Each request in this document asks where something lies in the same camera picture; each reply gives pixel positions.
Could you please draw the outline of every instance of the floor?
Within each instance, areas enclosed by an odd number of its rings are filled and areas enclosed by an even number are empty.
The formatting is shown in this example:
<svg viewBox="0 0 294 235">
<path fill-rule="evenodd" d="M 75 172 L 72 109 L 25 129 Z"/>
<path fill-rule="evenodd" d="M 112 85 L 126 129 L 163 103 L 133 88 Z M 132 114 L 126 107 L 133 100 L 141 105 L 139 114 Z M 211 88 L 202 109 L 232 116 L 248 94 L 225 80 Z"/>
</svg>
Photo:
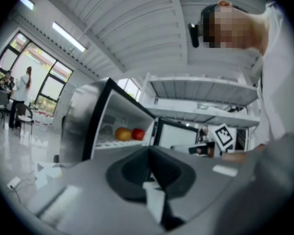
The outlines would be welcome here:
<svg viewBox="0 0 294 235">
<path fill-rule="evenodd" d="M 37 191 L 34 175 L 37 163 L 52 163 L 53 156 L 59 154 L 60 133 L 34 125 L 33 135 L 30 136 L 30 125 L 26 125 L 19 138 L 19 130 L 9 129 L 8 118 L 4 128 L 0 123 L 0 188 L 13 202 L 18 202 L 19 196 L 20 202 L 25 204 Z M 18 194 L 7 187 L 15 176 L 21 179 Z"/>
</svg>

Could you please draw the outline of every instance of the refrigerator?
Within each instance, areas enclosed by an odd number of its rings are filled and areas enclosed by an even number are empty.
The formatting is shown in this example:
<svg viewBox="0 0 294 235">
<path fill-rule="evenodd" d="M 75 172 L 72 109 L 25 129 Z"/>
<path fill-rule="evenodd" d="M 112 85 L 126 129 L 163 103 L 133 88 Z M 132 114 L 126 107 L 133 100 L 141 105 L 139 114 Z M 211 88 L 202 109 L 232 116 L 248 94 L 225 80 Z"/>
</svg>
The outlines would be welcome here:
<svg viewBox="0 0 294 235">
<path fill-rule="evenodd" d="M 120 127 L 144 130 L 143 140 L 117 140 L 115 132 Z M 63 125 L 59 162 L 70 167 L 93 159 L 99 150 L 195 144 L 197 133 L 195 128 L 156 118 L 116 82 L 106 78 L 75 90 Z"/>
</svg>

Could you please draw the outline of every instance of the ceiling light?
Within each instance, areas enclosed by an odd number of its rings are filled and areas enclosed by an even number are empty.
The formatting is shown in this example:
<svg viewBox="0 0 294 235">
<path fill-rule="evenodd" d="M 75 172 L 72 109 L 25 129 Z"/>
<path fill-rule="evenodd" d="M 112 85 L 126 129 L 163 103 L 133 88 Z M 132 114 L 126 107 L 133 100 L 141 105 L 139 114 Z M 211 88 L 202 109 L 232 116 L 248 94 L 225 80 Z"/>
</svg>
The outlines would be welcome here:
<svg viewBox="0 0 294 235">
<path fill-rule="evenodd" d="M 25 4 L 30 10 L 33 10 L 34 3 L 31 0 L 20 0 L 23 4 Z"/>
<path fill-rule="evenodd" d="M 73 44 L 81 52 L 85 50 L 85 47 L 78 40 L 72 37 L 70 33 L 68 33 L 64 28 L 62 28 L 56 22 L 52 24 L 52 28 L 54 28 L 57 32 L 59 32 L 64 38 L 66 38 L 71 44 Z"/>
<path fill-rule="evenodd" d="M 40 64 L 40 62 L 37 60 L 37 59 L 35 59 L 35 58 L 33 58 L 32 56 L 29 56 L 31 59 L 33 59 L 36 63 L 38 63 L 38 64 Z"/>
</svg>

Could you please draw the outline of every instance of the red apple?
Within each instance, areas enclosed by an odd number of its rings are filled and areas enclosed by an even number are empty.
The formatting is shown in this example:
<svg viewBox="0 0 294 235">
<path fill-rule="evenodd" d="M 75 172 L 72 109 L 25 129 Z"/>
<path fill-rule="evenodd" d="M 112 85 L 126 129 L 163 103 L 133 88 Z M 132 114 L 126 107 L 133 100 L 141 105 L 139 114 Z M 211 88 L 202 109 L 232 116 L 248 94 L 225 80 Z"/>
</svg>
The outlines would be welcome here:
<svg viewBox="0 0 294 235">
<path fill-rule="evenodd" d="M 145 136 L 145 131 L 141 129 L 134 129 L 132 132 L 132 137 L 134 140 L 143 140 Z"/>
</svg>

